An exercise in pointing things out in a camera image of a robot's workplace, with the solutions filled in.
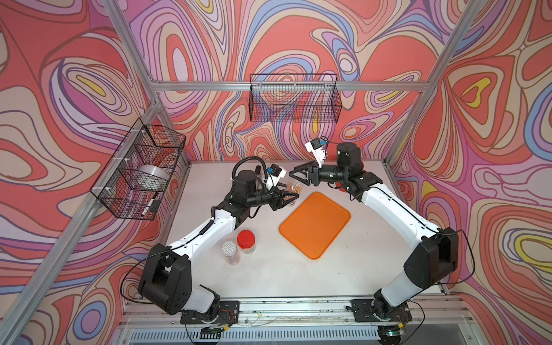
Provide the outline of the clear candy jar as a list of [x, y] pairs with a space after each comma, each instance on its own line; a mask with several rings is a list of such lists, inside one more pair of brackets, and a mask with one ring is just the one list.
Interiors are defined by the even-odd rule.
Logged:
[[286, 191], [291, 191], [295, 193], [299, 193], [302, 191], [303, 184], [302, 183], [294, 183], [293, 181], [289, 182], [286, 186]]

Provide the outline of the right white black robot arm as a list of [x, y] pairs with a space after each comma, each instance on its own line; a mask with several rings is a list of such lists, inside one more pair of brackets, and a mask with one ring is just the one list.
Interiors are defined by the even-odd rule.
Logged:
[[366, 171], [361, 150], [355, 143], [336, 145], [336, 164], [328, 165], [328, 140], [312, 139], [305, 144], [314, 156], [310, 162], [290, 171], [291, 178], [304, 185], [334, 184], [355, 201], [376, 211], [401, 235], [411, 249], [402, 271], [379, 289], [368, 307], [378, 321], [390, 321], [407, 301], [439, 283], [458, 267], [459, 234], [440, 228], [402, 202], [373, 172]]

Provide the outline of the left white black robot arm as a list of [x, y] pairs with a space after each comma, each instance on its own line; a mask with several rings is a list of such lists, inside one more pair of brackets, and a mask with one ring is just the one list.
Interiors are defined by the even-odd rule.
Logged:
[[283, 189], [284, 168], [273, 164], [263, 173], [259, 179], [253, 170], [235, 170], [230, 191], [211, 208], [208, 220], [168, 246], [155, 245], [145, 260], [138, 293], [169, 315], [194, 312], [207, 321], [217, 319], [220, 295], [193, 283], [194, 260], [251, 218], [252, 208], [268, 205], [278, 211], [299, 197]]

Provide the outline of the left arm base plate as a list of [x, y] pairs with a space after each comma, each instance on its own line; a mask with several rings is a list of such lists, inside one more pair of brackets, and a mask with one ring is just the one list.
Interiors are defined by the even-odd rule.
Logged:
[[199, 313], [194, 310], [184, 310], [181, 315], [182, 325], [231, 326], [239, 321], [240, 302], [238, 300], [223, 300], [218, 305]]

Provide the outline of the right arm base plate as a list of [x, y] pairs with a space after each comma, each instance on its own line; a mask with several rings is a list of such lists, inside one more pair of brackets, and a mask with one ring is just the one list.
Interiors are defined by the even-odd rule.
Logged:
[[346, 310], [354, 315], [356, 322], [409, 323], [413, 320], [406, 302], [389, 306], [382, 299], [353, 299]]

